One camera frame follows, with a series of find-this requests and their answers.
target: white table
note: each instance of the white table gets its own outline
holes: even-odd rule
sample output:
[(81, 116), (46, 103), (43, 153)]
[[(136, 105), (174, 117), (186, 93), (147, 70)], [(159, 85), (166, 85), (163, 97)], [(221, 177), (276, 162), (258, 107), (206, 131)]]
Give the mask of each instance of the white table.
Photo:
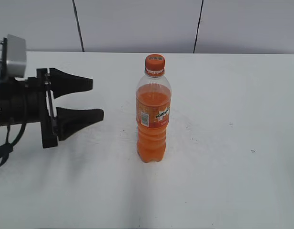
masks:
[(165, 54), (167, 149), (144, 164), (135, 89), (146, 55), (28, 53), (26, 76), (93, 78), (93, 91), (54, 104), (103, 108), (105, 120), (46, 150), (40, 124), (27, 126), (0, 169), (0, 229), (294, 229), (294, 55)]

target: bottle base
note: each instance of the bottle base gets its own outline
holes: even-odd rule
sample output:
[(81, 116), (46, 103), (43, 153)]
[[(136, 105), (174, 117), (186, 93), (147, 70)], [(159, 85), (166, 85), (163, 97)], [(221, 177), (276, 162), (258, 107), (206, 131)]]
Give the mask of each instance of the bottle base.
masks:
[(162, 161), (165, 150), (166, 150), (166, 144), (164, 144), (163, 149), (156, 150), (155, 152), (151, 152), (151, 151), (147, 152), (146, 150), (144, 150), (143, 153), (140, 153), (139, 143), (137, 143), (137, 153), (144, 163), (149, 163), (152, 161), (156, 161), (156, 162)]

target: orange soda bottle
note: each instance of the orange soda bottle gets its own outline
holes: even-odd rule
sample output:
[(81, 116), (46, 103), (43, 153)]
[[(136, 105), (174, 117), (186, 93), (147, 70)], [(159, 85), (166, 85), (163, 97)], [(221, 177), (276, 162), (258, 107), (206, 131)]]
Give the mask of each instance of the orange soda bottle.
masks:
[(166, 149), (171, 87), (164, 73), (165, 58), (147, 56), (145, 76), (136, 91), (137, 151), (143, 162), (161, 161)]

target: black cable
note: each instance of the black cable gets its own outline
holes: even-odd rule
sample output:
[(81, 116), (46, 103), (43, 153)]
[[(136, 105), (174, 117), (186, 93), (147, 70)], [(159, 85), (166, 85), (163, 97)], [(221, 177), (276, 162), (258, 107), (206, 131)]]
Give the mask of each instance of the black cable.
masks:
[(25, 94), (25, 90), (22, 91), (22, 96), (23, 96), (23, 121), (21, 124), (21, 128), (19, 130), (18, 135), (16, 138), (13, 140), (12, 143), (9, 143), (9, 134), (10, 134), (10, 126), (11, 126), (11, 118), (8, 121), (7, 124), (7, 134), (6, 134), (6, 139), (5, 139), (5, 144), (0, 146), (0, 167), (6, 163), (6, 161), (9, 158), (9, 154), (13, 152), (13, 147), (20, 141), (22, 138), (26, 125), (27, 125), (27, 96)]

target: bottle cap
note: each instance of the bottle cap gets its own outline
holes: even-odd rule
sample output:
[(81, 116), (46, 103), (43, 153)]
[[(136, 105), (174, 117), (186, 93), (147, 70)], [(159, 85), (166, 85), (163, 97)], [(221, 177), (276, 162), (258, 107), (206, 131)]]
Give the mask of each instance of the bottle cap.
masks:
[(146, 73), (158, 77), (165, 72), (165, 58), (159, 54), (151, 54), (146, 58)]

